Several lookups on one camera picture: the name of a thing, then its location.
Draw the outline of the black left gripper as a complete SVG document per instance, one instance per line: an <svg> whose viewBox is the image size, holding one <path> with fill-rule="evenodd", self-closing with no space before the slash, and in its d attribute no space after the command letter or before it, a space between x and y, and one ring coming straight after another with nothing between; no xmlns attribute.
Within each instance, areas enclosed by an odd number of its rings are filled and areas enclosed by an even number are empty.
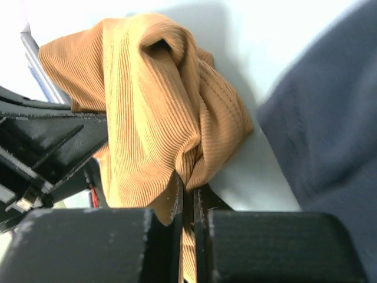
<svg viewBox="0 0 377 283"><path fill-rule="evenodd" d="M87 189L106 206L93 155L107 140L104 113L73 113L1 88L1 232Z"/></svg>

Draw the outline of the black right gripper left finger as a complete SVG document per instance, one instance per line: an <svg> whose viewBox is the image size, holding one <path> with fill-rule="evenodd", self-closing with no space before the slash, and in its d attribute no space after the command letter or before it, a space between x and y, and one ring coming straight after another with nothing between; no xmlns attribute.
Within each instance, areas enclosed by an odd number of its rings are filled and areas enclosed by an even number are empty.
<svg viewBox="0 0 377 283"><path fill-rule="evenodd" d="M183 192L173 175L165 224L149 208L36 210L19 224L1 281L179 282Z"/></svg>

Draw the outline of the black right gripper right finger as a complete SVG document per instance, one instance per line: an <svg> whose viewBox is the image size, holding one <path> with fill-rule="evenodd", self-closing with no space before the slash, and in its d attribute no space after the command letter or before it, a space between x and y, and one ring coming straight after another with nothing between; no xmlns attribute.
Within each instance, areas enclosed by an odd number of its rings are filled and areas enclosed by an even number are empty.
<svg viewBox="0 0 377 283"><path fill-rule="evenodd" d="M198 282L367 282L347 229L325 213L236 212L193 193Z"/></svg>

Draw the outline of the tan ribbed tank top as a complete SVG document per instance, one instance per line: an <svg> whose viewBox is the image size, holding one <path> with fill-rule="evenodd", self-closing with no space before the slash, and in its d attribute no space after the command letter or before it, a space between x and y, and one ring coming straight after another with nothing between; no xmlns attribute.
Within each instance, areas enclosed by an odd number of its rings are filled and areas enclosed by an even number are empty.
<svg viewBox="0 0 377 283"><path fill-rule="evenodd" d="M253 130L212 55L164 15L107 18L38 56L73 111L107 115L108 143L95 158L112 208L153 208L169 223L173 174L186 191L206 184Z"/></svg>

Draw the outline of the blue printed garment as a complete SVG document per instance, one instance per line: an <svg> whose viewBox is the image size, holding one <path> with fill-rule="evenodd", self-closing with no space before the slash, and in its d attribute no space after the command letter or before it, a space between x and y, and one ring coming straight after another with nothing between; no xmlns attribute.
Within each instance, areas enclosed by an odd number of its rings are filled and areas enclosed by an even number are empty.
<svg viewBox="0 0 377 283"><path fill-rule="evenodd" d="M257 118L300 207L341 220L375 282L376 2L313 44Z"/></svg>

